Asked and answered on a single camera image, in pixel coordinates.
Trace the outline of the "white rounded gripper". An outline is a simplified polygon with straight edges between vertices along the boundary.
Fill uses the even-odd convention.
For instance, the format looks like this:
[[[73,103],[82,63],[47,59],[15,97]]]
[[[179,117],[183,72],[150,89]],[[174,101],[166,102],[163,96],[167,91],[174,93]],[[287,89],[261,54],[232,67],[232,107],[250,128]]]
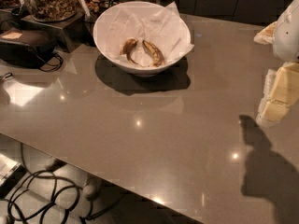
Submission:
[[[256,122],[271,127],[299,100],[299,0],[293,0],[277,22],[263,28],[253,40],[263,45],[273,43],[274,55],[285,61],[278,70],[268,70],[258,108]]]

